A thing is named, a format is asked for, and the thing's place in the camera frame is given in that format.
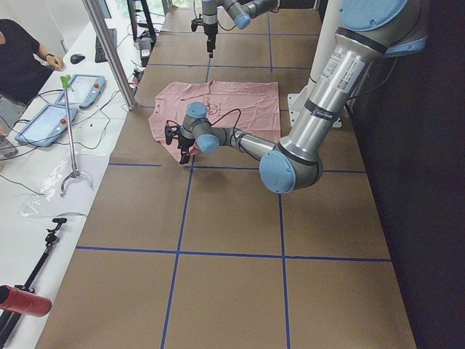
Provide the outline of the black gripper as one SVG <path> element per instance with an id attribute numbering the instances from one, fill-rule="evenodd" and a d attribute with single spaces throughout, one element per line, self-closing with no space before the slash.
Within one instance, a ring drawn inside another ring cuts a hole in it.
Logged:
<path id="1" fill-rule="evenodd" d="M 191 154 L 190 149 L 194 146 L 194 138 L 186 138 L 184 136 L 178 137 L 178 149 L 181 151 L 179 163 L 188 164 L 190 162 Z"/>
<path id="2" fill-rule="evenodd" d="M 218 24 L 217 23 L 213 23 L 213 24 L 204 23 L 203 29 L 204 29 L 204 33 L 208 37 L 207 42 L 206 42 L 207 52 L 209 54 L 209 57 L 213 58 L 214 50 L 215 50 L 215 41 L 216 41 L 217 34 L 218 34 Z"/>

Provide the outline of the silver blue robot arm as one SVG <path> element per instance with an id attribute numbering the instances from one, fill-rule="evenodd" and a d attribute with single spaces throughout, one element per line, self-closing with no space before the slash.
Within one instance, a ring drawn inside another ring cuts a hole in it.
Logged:
<path id="1" fill-rule="evenodd" d="M 252 19 L 266 12 L 279 10 L 278 0 L 257 0 L 257 1 L 236 1 L 236 0 L 211 0 L 202 1 L 202 12 L 199 17 L 191 21 L 191 29 L 196 31 L 198 26 L 203 27 L 203 32 L 207 35 L 206 51 L 209 57 L 214 56 L 216 49 L 216 38 L 218 34 L 218 9 L 222 7 L 239 29 L 246 28 Z"/>
<path id="2" fill-rule="evenodd" d="M 306 88 L 307 98 L 288 135 L 273 143 L 235 127 L 215 127 L 206 106 L 194 102 L 179 126 L 166 126 L 166 142 L 178 142 L 184 164 L 193 146 L 204 153 L 225 145 L 246 153 L 259 161 L 261 180 L 274 193 L 315 184 L 323 171 L 318 148 L 355 96 L 363 74 L 374 60 L 421 51 L 429 8 L 428 1 L 330 1 L 323 21 L 335 21 L 335 43 L 319 79 Z"/>

